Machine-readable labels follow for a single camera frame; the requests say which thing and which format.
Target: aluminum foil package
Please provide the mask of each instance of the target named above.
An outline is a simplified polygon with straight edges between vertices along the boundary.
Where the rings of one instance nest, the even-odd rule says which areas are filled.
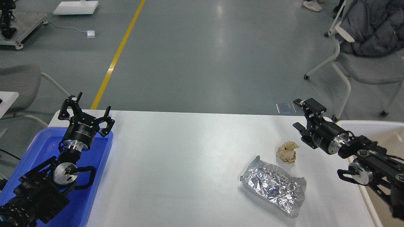
[[[296,218],[304,201],[306,180],[289,175],[284,169],[260,160],[257,156],[248,166],[240,181],[251,192],[275,204]]]

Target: dark jacket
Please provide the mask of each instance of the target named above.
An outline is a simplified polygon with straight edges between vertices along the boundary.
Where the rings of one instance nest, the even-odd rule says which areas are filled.
[[[354,39],[341,51],[383,56],[404,47],[404,0],[358,0],[341,27]]]

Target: metal cart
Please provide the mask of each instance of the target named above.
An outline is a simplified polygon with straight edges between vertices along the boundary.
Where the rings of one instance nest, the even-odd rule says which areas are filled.
[[[13,12],[15,21],[11,21],[11,27],[17,28],[17,31],[11,37],[6,39],[0,35],[0,45],[15,46],[17,50],[21,50],[24,45],[21,43],[33,30],[41,23],[47,24],[46,13],[24,13]]]

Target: silver metal joint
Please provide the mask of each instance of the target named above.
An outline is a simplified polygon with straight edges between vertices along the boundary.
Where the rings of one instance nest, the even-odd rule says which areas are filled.
[[[353,168],[357,174],[352,175],[352,178],[360,184],[367,185],[375,178],[373,172],[367,166],[362,166],[359,164],[357,160],[354,160],[351,164],[349,164],[349,167]]]
[[[78,140],[65,140],[63,144],[70,149],[78,150],[78,151],[86,151],[88,150],[88,146]]]
[[[404,174],[402,174],[402,173],[397,174],[396,179],[401,181],[401,182],[404,182]]]
[[[78,173],[69,173],[69,171],[73,168],[77,168],[77,166],[70,162],[59,164],[53,172],[53,181],[58,185],[67,185],[75,181]]]
[[[11,225],[18,226],[17,221],[8,215],[0,215],[1,223],[10,223]]]
[[[370,152],[367,151],[367,150],[359,150],[359,151],[357,152],[357,154],[358,154],[358,156],[367,157],[367,156],[370,155]]]
[[[339,149],[348,142],[349,135],[347,133],[341,133],[337,135],[328,146],[328,153],[335,154]]]

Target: crumpled tan paper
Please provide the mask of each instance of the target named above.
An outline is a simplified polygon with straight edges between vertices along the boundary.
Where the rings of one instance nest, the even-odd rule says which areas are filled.
[[[286,163],[294,163],[296,161],[296,152],[294,149],[296,148],[299,148],[299,146],[295,142],[288,141],[278,148],[276,156]]]

